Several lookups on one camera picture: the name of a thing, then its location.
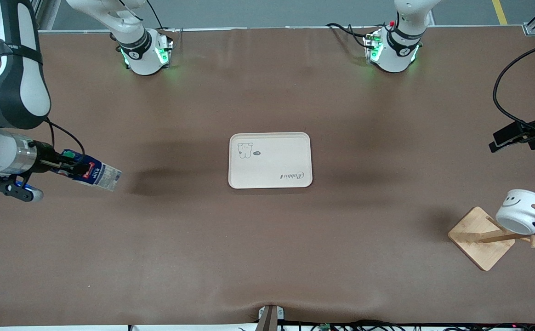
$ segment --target white tray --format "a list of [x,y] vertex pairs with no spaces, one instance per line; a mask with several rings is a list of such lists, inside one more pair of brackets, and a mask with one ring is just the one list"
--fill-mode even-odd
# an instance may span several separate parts
[[312,183],[310,138],[304,132],[238,133],[229,148],[233,188],[307,187]]

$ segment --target white mug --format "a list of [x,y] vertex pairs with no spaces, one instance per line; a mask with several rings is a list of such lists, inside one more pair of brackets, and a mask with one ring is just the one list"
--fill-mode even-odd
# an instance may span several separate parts
[[518,234],[535,234],[535,192],[511,190],[496,213],[496,221],[503,228]]

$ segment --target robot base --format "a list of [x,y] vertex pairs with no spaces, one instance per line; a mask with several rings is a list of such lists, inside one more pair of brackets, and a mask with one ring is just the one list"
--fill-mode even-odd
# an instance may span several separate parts
[[146,29],[152,37],[151,47],[143,54],[141,59],[132,59],[121,51],[125,58],[127,69],[131,69],[139,75],[152,75],[161,68],[169,68],[173,41],[167,40],[154,29]]
[[364,38],[365,45],[373,47],[372,50],[369,48],[365,49],[366,59],[368,59],[368,63],[375,63],[384,71],[389,73],[400,73],[400,71],[404,71],[408,65],[415,60],[419,46],[417,46],[411,54],[400,57],[396,54],[395,50],[382,42],[383,40],[387,40],[387,34],[388,31],[385,28],[381,28],[372,32],[370,35],[371,39]]

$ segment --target brown table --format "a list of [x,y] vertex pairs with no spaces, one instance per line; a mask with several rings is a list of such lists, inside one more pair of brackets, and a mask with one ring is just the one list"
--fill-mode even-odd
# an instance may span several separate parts
[[[535,322],[535,249],[481,272],[447,237],[535,190],[535,151],[488,149],[509,123],[494,80],[535,38],[432,28],[387,74],[326,29],[172,36],[152,77],[105,34],[41,36],[51,119],[124,174],[115,193],[43,174],[41,203],[0,196],[0,325],[249,322],[270,303],[289,320]],[[535,54],[500,97],[535,119]],[[310,135],[313,184],[230,188],[229,138],[273,131]]]

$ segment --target yellow stripe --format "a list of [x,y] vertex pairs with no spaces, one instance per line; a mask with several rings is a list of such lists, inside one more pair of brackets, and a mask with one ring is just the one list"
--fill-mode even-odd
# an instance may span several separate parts
[[507,25],[507,18],[505,17],[505,12],[502,10],[501,0],[492,0],[492,4],[494,5],[494,11],[498,17],[498,23]]

